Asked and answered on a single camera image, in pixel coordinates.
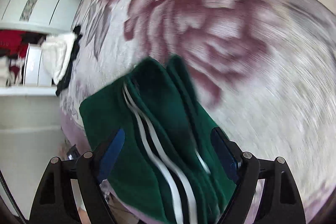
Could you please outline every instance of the white cloth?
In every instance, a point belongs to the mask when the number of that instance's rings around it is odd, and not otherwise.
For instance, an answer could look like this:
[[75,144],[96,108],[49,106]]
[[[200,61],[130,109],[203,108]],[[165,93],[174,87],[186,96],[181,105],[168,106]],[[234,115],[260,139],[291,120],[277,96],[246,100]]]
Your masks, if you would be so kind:
[[65,75],[75,39],[73,32],[48,35],[41,46],[43,65],[56,85]]
[[4,56],[0,58],[0,86],[10,86],[15,81],[15,75],[9,71],[9,59]]
[[14,85],[22,84],[22,73],[21,72],[22,72],[22,68],[25,66],[25,58],[18,57],[18,59],[11,59],[10,65],[11,66],[16,66],[16,67],[19,68],[19,73],[16,76],[14,75],[15,80],[12,84],[14,84]]

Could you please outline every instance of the folded fabric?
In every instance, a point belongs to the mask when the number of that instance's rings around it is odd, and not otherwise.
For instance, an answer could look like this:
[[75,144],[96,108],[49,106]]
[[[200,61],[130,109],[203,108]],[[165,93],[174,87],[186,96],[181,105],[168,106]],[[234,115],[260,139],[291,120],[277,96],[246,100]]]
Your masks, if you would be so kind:
[[87,98],[80,113],[93,148],[124,129],[125,144],[108,177],[122,202],[163,223],[215,223],[235,184],[211,146],[216,124],[181,64],[174,59],[167,72],[145,59]]
[[209,176],[222,214],[236,189],[236,184],[227,177],[211,144],[211,130],[217,125],[197,101],[188,71],[179,56],[173,56],[169,60],[167,72],[181,95],[199,154],[210,170]]
[[9,59],[8,57],[0,57],[0,68],[6,68],[9,66]]
[[82,36],[80,34],[81,31],[81,27],[80,26],[76,26],[73,29],[73,33],[76,35],[76,39],[73,42],[73,46],[70,52],[70,57],[69,60],[67,59],[67,55],[65,56],[65,58],[68,60],[68,64],[66,67],[66,70],[64,72],[63,77],[61,78],[61,80],[57,83],[57,90],[56,90],[56,96],[58,97],[61,94],[62,90],[65,90],[68,88],[69,84],[70,84],[70,80],[71,80],[71,74],[72,74],[72,67],[73,67],[73,61],[77,58],[78,52],[79,52],[79,41],[81,40]]
[[11,73],[14,74],[14,85],[20,85],[22,84],[23,79],[23,68],[25,66],[25,58],[18,57],[17,59],[11,59],[9,70]]
[[41,45],[43,65],[56,85],[66,73],[76,37],[73,32],[48,35]]

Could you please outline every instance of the cable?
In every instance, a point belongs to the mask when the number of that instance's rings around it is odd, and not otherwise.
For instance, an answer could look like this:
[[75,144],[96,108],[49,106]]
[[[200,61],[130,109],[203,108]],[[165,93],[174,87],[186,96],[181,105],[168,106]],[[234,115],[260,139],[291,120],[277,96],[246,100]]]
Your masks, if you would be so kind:
[[3,177],[2,173],[1,173],[1,170],[0,170],[0,183],[1,183],[2,187],[3,187],[3,189],[5,190],[5,193],[6,193],[7,197],[8,197],[8,199],[9,199],[9,201],[11,202],[14,210],[16,211],[16,213],[17,213],[17,215],[18,215],[21,223],[22,224],[28,224],[27,220],[25,219],[25,217],[21,213],[19,207],[17,206],[17,204],[16,204],[16,202],[15,202],[13,196],[12,196],[12,193],[10,192],[10,190],[9,190],[9,188],[7,186],[7,183],[6,183],[4,177]]

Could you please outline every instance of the floral bedspread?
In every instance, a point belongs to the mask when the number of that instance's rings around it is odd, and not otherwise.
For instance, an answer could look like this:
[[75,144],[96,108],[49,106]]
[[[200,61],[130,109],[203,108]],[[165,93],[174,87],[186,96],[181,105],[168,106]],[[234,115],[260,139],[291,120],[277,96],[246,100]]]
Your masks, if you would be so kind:
[[[315,0],[83,0],[63,131],[89,150],[81,102],[145,56],[179,54],[229,138],[256,157],[287,160],[308,222],[336,181],[335,23]],[[246,223],[261,192],[259,184]]]

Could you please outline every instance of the white stripe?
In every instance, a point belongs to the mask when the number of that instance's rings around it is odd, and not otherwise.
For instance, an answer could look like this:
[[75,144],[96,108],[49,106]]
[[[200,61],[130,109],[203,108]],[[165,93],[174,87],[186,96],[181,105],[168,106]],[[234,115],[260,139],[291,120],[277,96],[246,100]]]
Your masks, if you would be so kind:
[[190,224],[197,224],[197,207],[196,207],[196,199],[193,193],[193,189],[191,188],[190,182],[188,181],[187,177],[185,174],[182,172],[182,170],[175,164],[173,163],[170,158],[166,155],[164,152],[161,143],[158,139],[158,136],[156,134],[156,131],[151,123],[151,121],[148,119],[148,117],[137,107],[137,105],[134,103],[132,100],[131,95],[129,94],[127,90],[126,83],[124,83],[124,88],[125,92],[127,94],[127,97],[132,104],[132,106],[137,110],[137,112],[146,120],[146,123],[148,125],[149,131],[151,138],[153,140],[153,143],[155,145],[155,148],[157,149],[157,152],[159,153],[159,156],[163,160],[163,162],[167,165],[167,167],[172,170],[178,178],[181,180],[182,185],[184,187],[185,193],[187,195],[187,200],[188,200],[188,208],[189,208],[189,222]]
[[162,173],[163,177],[166,179],[166,181],[167,181],[167,183],[168,183],[168,185],[170,187],[171,196],[172,196],[172,200],[173,200],[173,208],[174,208],[174,214],[175,214],[176,222],[177,222],[177,224],[183,224],[183,213],[182,213],[181,198],[180,198],[179,190],[177,189],[177,186],[176,186],[176,184],[174,182],[174,179],[171,176],[171,174],[169,173],[167,167],[152,152],[152,150],[149,147],[149,144],[147,142],[145,129],[143,127],[141,118],[140,118],[137,110],[135,108],[133,108],[129,104],[129,102],[127,101],[127,98],[125,96],[125,91],[123,92],[123,95],[124,95],[124,98],[125,98],[125,101],[126,101],[126,104],[127,104],[128,108],[135,115],[135,118],[137,120],[138,127],[139,127],[140,137],[141,137],[143,146],[144,146],[144,148],[145,148],[145,150],[147,152],[148,157],[156,165],[156,167],[160,170],[160,172]]
[[207,164],[205,163],[205,161],[201,158],[201,155],[198,153],[197,150],[195,150],[195,153],[197,155],[197,158],[199,159],[199,162],[201,163],[203,169],[206,171],[207,174],[211,174],[209,167],[207,166]]

